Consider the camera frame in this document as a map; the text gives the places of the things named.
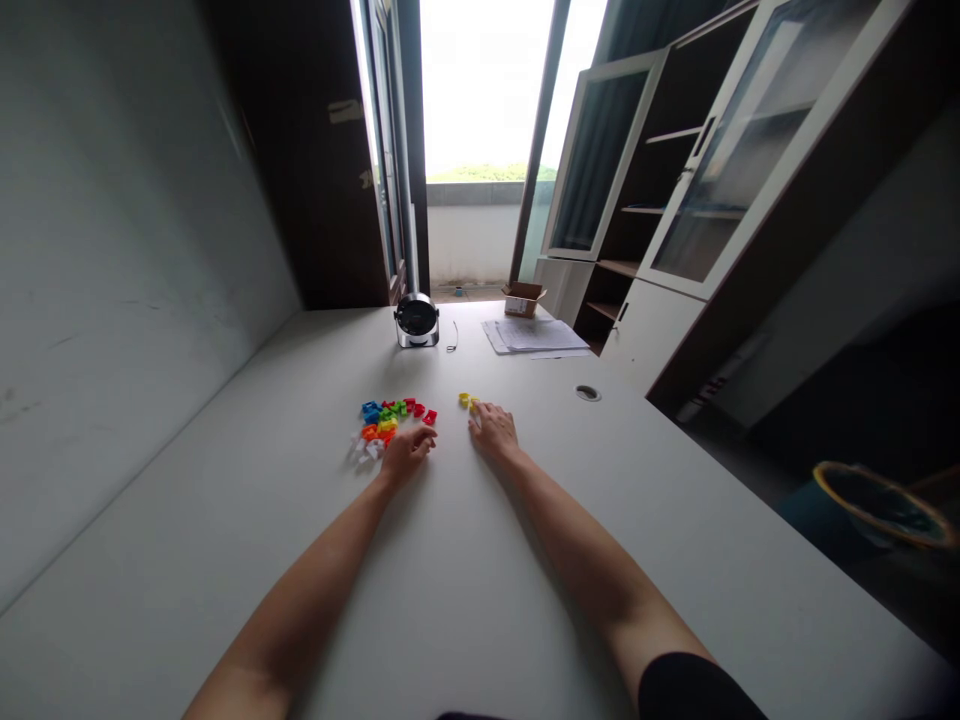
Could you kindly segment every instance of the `white desk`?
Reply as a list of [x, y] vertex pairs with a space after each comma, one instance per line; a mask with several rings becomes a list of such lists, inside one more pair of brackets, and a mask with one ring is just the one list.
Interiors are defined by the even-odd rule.
[[179, 717], [370, 479], [345, 463], [361, 403], [413, 395], [439, 412], [439, 446], [391, 507], [304, 715], [629, 717], [471, 448], [464, 391], [513, 411], [771, 718], [925, 709], [939, 656], [602, 361], [496, 357], [480, 320], [501, 313], [442, 306], [428, 350], [396, 346], [389, 308], [290, 322], [0, 618], [0, 716]]

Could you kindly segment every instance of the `left hand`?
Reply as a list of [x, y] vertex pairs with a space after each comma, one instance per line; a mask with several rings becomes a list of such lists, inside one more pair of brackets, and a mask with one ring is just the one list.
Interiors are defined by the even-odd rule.
[[419, 425], [394, 435], [383, 455], [380, 477], [395, 490], [406, 485], [437, 446], [435, 437], [437, 431], [429, 425]]

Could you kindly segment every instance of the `greenery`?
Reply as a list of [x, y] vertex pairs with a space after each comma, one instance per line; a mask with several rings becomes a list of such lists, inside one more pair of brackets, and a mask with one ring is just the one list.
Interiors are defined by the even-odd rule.
[[[510, 165], [462, 165], [450, 172], [438, 173], [427, 178], [428, 183], [439, 182], [523, 182], [527, 177], [526, 163]], [[557, 171], [540, 167], [537, 180], [556, 180]]]

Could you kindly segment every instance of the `paper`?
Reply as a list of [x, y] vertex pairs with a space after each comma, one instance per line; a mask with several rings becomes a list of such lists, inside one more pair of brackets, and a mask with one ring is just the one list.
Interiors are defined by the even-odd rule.
[[497, 320], [497, 332], [509, 350], [563, 350], [587, 344], [562, 320]]
[[507, 318], [505, 320], [487, 320], [486, 322], [480, 323], [483, 331], [487, 334], [487, 339], [490, 341], [490, 345], [493, 346], [493, 350], [497, 355], [525, 355], [534, 360], [546, 360], [549, 358], [563, 358], [563, 357], [581, 357], [586, 355], [591, 355], [589, 348], [560, 348], [553, 350], [539, 350], [539, 351], [516, 351], [508, 348], [503, 339], [500, 337], [500, 332], [497, 330], [498, 322], [506, 323], [543, 323], [543, 322], [555, 322], [554, 320], [523, 320]]
[[586, 357], [593, 355], [593, 351], [584, 348], [569, 348], [567, 350], [538, 350], [536, 352], [524, 353], [533, 360], [553, 360], [562, 357]]

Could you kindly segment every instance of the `cardboard box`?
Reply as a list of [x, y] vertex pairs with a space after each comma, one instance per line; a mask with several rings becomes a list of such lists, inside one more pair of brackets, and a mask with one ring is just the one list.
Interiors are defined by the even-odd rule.
[[533, 283], [513, 283], [513, 285], [504, 285], [501, 290], [507, 296], [503, 304], [503, 312], [513, 317], [532, 318], [537, 311], [537, 303], [547, 294], [543, 285]]

